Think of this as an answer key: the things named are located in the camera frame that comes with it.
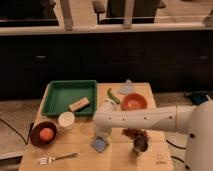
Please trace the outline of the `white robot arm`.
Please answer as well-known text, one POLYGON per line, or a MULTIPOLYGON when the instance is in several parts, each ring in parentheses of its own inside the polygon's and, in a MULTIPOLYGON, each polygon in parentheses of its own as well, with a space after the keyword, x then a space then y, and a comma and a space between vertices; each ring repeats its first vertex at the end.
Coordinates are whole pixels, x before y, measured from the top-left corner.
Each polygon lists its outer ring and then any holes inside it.
POLYGON ((113 128, 138 128, 187 135, 183 171, 213 171, 213 101, 198 106, 169 106, 117 111, 105 100, 93 116, 95 134, 106 139, 113 128))

